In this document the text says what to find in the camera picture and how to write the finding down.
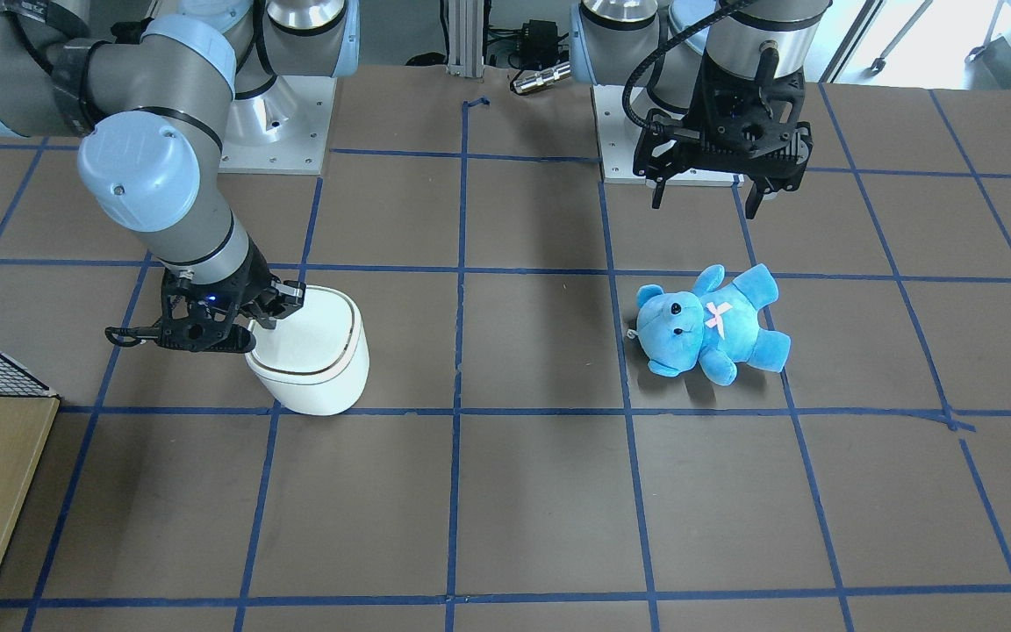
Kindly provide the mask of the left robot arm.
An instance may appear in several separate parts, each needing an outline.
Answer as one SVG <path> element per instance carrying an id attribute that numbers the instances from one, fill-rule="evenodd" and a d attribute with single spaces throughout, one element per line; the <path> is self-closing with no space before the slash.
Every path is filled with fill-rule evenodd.
<path id="1" fill-rule="evenodd" d="M 827 1 L 578 1 L 570 68 L 600 85 L 599 119 L 628 136 L 623 176 L 658 208 L 691 172 L 741 176 L 743 211 L 802 183 L 814 140 L 801 120 L 804 60 Z"/>

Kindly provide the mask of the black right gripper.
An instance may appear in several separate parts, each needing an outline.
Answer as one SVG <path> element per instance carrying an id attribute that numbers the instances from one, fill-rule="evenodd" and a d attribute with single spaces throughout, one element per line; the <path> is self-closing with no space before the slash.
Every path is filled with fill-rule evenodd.
<path id="1" fill-rule="evenodd" d="M 212 284 L 194 284 L 163 273 L 163 312 L 157 320 L 158 347 L 189 352 L 246 353 L 254 337 L 235 321 L 245 317 L 274 329 L 304 307 L 305 284 L 281 281 L 258 249 L 250 249 L 232 275 Z"/>

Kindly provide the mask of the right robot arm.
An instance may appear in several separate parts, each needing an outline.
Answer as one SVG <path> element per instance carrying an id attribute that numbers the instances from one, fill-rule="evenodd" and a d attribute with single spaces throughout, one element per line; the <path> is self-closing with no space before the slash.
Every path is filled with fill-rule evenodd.
<path id="1" fill-rule="evenodd" d="M 136 35 L 92 39 L 87 1 L 0 1 L 0 136 L 75 136 L 102 211 L 164 265 L 161 317 L 108 327 L 244 355 L 314 341 L 318 299 L 282 280 L 219 190 L 229 105 L 284 75 L 352 75 L 355 1 L 183 1 Z"/>

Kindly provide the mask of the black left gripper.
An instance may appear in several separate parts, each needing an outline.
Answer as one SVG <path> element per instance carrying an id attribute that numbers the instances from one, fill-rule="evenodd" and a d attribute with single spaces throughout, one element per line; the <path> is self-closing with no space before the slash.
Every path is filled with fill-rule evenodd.
<path id="1" fill-rule="evenodd" d="M 741 77 L 705 55 L 686 115 L 652 111 L 635 144 L 631 168 L 653 184 L 651 208 L 661 208 L 667 181 L 690 169 L 746 176 L 747 220 L 766 198 L 797 190 L 814 148 L 811 125 L 799 120 L 804 97 L 803 68 Z"/>

